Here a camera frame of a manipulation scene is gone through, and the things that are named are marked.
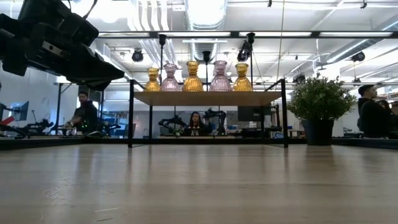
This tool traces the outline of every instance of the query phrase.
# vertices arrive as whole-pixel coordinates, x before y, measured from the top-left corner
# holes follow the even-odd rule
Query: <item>pink vase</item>
[[[161,91],[181,91],[180,85],[174,77],[174,73],[177,70],[177,66],[171,63],[164,65],[166,70],[167,78],[162,81],[160,86]]]
[[[226,61],[218,60],[214,63],[216,75],[211,81],[209,91],[232,91],[231,84],[225,75]]]

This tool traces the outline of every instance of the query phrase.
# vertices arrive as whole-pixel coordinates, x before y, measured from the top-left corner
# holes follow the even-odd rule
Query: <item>vase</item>
[[[148,68],[149,81],[145,84],[144,91],[160,91],[160,85],[157,83],[157,77],[159,76],[158,68]]]
[[[210,91],[232,91],[231,84],[225,75],[226,61],[218,60],[214,63],[216,75],[211,81]]]
[[[160,90],[161,91],[181,91],[181,88],[178,85],[178,82],[174,77],[174,73],[177,70],[177,66],[174,64],[168,63],[168,64],[164,65],[164,69],[166,70],[167,78],[162,81]]]
[[[253,87],[249,79],[246,77],[249,65],[246,63],[238,63],[235,65],[238,79],[234,83],[234,91],[253,91]]]
[[[305,137],[310,146],[330,146],[334,120],[303,120]]]
[[[199,63],[195,61],[187,62],[189,77],[184,81],[182,91],[203,91],[203,84],[198,77]]]

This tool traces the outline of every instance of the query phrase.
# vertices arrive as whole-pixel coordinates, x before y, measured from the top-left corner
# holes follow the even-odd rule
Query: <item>black planter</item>
[[[334,123],[334,120],[303,120],[307,144],[330,146]]]

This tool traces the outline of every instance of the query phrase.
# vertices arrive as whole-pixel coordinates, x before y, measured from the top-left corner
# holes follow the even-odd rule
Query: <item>potted plant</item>
[[[307,144],[329,146],[334,120],[351,110],[356,97],[342,88],[343,82],[327,78],[308,78],[298,83],[287,105],[298,119],[302,120]]]

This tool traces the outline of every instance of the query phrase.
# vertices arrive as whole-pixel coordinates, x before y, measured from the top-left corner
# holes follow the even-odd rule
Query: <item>glass vase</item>
[[[209,91],[232,91],[231,84],[229,84],[229,80],[225,75],[226,64],[227,62],[223,60],[218,60],[214,63],[216,75],[211,81]]]
[[[177,66],[174,64],[168,63],[164,66],[164,69],[166,70],[167,78],[162,81],[160,90],[161,91],[181,91],[181,88],[178,85],[178,82],[174,77],[174,73],[177,70]]]
[[[157,82],[157,77],[159,76],[158,68],[148,68],[149,81],[145,84],[144,91],[160,91],[160,85]]]
[[[249,79],[246,77],[249,65],[246,63],[239,63],[235,65],[238,79],[234,83],[234,91],[253,91],[253,87]]]
[[[189,77],[184,81],[182,91],[203,91],[203,84],[198,77],[199,63],[196,61],[187,62]]]

